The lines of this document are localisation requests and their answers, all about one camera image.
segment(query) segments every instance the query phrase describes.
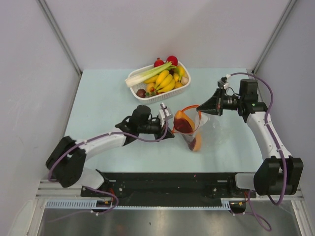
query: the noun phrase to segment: orange bag rim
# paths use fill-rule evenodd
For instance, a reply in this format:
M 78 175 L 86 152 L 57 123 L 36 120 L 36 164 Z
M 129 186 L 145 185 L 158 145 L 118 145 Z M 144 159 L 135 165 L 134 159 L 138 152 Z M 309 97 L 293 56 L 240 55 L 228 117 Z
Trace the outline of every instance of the orange bag rim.
M 182 112 L 185 112 L 185 111 L 187 111 L 187 110 L 190 110 L 190 109 L 192 109 L 192 108 L 197 108 L 197 107 L 199 107 L 199 105 L 191 105 L 191 106 L 185 107 L 185 108 L 182 109 L 181 111 L 182 111 Z M 198 116 L 199 116 L 199 120 L 201 120 L 201 112 L 198 112 Z M 172 133 L 173 133 L 173 134 L 174 134 L 174 133 L 193 134 L 193 133 L 199 128 L 199 126 L 200 126 L 200 122 L 199 122 L 198 127 L 195 128 L 195 130 L 192 131 L 192 132 L 190 132 L 190 133 L 182 133 L 182 132 L 179 132 L 179 131 L 177 131 L 177 130 L 173 127 Z

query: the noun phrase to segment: garlic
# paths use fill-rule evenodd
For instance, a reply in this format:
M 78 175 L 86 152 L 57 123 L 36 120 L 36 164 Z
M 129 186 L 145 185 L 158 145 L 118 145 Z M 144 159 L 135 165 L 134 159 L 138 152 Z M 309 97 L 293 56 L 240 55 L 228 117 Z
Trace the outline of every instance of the garlic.
M 182 85 L 186 85 L 188 83 L 188 81 L 189 81 L 189 79 L 187 77 L 185 77 L 185 76 L 183 76 L 182 79 L 181 79 Z

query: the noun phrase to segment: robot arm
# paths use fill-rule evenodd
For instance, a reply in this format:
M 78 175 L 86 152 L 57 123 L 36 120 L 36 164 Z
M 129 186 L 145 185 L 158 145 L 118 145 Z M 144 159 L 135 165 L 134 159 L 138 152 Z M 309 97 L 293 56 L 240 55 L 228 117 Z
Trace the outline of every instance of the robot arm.
M 270 114 L 266 116 L 267 106 L 258 102 L 258 82 L 243 79 L 238 94 L 227 95 L 229 76 L 218 81 L 218 89 L 214 95 L 197 108 L 197 111 L 221 116 L 223 110 L 237 110 L 239 116 L 252 130 L 260 151 L 263 163 L 256 173 L 239 173 L 236 184 L 239 188 L 255 190 L 259 195 L 280 195 L 286 179 L 285 194 L 295 194 L 303 162 L 300 158 L 293 158 L 284 147 L 271 122 Z M 285 157 L 287 177 L 284 178 L 284 164 L 281 155 Z
M 150 108 L 140 105 L 131 116 L 115 125 L 111 132 L 88 140 L 76 141 L 69 136 L 62 138 L 46 162 L 50 170 L 49 178 L 53 177 L 64 188 L 77 183 L 98 189 L 107 179 L 98 170 L 84 167 L 85 161 L 106 150 L 128 145 L 136 139 L 143 140 L 138 137 L 141 133 L 154 134 L 156 140 L 152 142 L 174 137 L 166 125 L 166 120 L 172 118 L 172 114 L 163 103 L 159 115 L 154 118 L 150 116 Z

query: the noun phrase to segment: white basket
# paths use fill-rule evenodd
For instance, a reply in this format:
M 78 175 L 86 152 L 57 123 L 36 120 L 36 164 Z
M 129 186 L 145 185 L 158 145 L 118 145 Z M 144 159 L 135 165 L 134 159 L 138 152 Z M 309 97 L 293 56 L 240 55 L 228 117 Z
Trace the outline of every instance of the white basket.
M 165 92 L 165 93 L 162 93 L 162 94 L 159 94 L 159 95 L 156 95 L 156 96 L 153 96 L 153 97 L 147 97 L 147 98 L 142 98 L 142 97 L 138 97 L 136 95 L 137 91 L 139 89 L 146 89 L 146 84 L 145 83 L 140 83 L 140 84 L 137 84 L 135 86 L 132 86 L 130 88 L 133 96 L 135 96 L 139 102 L 143 103 L 143 104 L 150 104 L 150 103 L 154 103 L 154 102 L 159 102 L 159 101 L 162 101 L 164 99 L 167 99 L 167 98 L 170 98 L 170 97 L 173 97 L 175 95 L 178 95 L 178 94 L 181 94 L 182 92 L 184 92 L 187 88 L 187 86 L 190 84 L 190 81 L 191 81 L 191 78 L 190 78 L 190 74 L 188 73 L 186 67 L 184 67 L 183 64 L 181 64 L 180 62 L 178 62 L 178 65 L 181 65 L 185 72 L 186 72 L 186 75 L 187 75 L 187 78 L 188 78 L 188 83 L 180 88 L 177 88 L 177 89 L 174 89 L 174 90 L 171 90 L 169 92 Z M 146 67 L 143 67 L 143 68 L 140 68 L 140 69 L 137 69 L 137 70 L 134 70 L 132 71 L 129 75 L 128 75 L 128 78 L 133 76 L 133 75 L 136 75 L 136 74 L 139 74 L 143 71 L 146 71 L 148 69 L 151 69 L 153 68 L 154 65 L 148 65 Z

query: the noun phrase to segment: tomato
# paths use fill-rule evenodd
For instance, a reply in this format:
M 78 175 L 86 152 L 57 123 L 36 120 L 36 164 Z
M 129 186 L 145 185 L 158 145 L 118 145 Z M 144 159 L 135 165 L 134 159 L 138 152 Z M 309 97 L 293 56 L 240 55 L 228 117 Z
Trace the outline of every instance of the tomato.
M 164 62 L 160 58 L 157 58 L 156 62 L 154 62 L 154 67 L 158 67 L 160 65 L 164 65 Z
M 178 60 L 175 56 L 169 56 L 166 61 L 171 61 L 174 66 L 178 65 Z

